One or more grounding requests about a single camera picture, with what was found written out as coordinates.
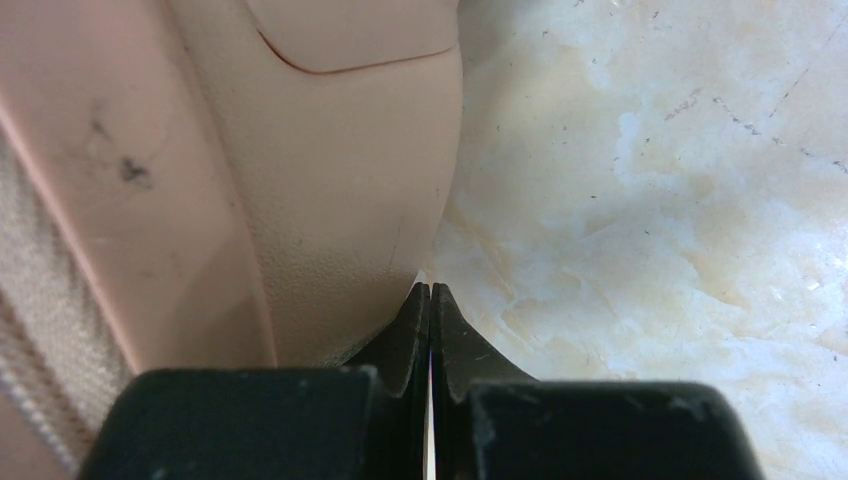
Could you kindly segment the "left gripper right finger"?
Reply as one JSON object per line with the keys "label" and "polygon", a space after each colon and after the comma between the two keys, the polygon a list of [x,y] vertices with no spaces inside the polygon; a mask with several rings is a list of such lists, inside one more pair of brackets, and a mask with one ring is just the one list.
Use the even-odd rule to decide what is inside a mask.
{"label": "left gripper right finger", "polygon": [[668,381],[542,381],[517,367],[437,284],[430,300],[440,479],[760,479],[714,388]]}

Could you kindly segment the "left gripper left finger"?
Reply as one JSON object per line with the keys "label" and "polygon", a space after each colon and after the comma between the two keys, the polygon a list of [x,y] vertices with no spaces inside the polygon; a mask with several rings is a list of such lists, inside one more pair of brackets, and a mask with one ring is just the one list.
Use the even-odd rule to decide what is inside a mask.
{"label": "left gripper left finger", "polygon": [[82,479],[421,479],[430,290],[341,366],[161,369],[119,395]]}

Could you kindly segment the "pink suitcase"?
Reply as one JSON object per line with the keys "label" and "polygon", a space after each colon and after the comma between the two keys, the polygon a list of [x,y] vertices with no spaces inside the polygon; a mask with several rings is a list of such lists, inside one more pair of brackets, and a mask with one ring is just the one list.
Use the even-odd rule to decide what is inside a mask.
{"label": "pink suitcase", "polygon": [[339,365],[443,215],[455,1],[1,5],[1,475],[159,369]]}

